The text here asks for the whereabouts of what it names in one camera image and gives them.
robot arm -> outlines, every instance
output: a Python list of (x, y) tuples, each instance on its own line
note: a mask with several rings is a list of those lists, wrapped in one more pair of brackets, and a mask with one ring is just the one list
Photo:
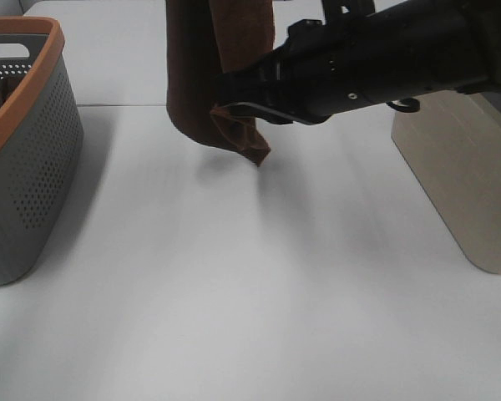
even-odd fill
[(452, 89), (501, 93), (501, 0), (407, 0), (375, 13), (373, 0), (322, 0), (326, 24), (302, 20), (248, 69), (216, 80), (220, 106), (272, 124), (320, 124)]

perforated basket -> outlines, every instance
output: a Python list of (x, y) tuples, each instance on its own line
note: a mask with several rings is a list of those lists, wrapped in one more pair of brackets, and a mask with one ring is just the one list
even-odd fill
[(27, 58), (0, 58), (0, 78), (22, 76), (0, 108), (0, 285), (35, 264), (73, 179), (84, 132), (50, 18), (0, 18), (0, 43)]

beige panel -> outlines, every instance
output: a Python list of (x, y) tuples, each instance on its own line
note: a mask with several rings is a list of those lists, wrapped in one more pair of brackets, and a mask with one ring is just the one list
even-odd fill
[(501, 274), (501, 114), (481, 95), (421, 98), (392, 137), (466, 257)]

white surface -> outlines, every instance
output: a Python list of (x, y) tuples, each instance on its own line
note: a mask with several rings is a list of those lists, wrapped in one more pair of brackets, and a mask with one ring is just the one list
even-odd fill
[(470, 265), (392, 111), (262, 126), (257, 170), (163, 108), (82, 108), (78, 175), (0, 288), (0, 401), (501, 401), (501, 277)]
[(61, 23), (78, 104), (165, 104), (163, 2), (40, 2), (26, 15)]
[(0, 0), (0, 15), (20, 15), (21, 13), (18, 0)]

gray basket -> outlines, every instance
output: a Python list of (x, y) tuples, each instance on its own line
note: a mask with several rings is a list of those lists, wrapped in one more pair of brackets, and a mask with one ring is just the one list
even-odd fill
[(0, 18), (0, 43), (21, 43), (30, 52), (24, 59), (0, 59), (0, 77), (23, 76), (0, 108), (2, 285), (38, 259), (71, 185), (84, 133), (58, 23)]

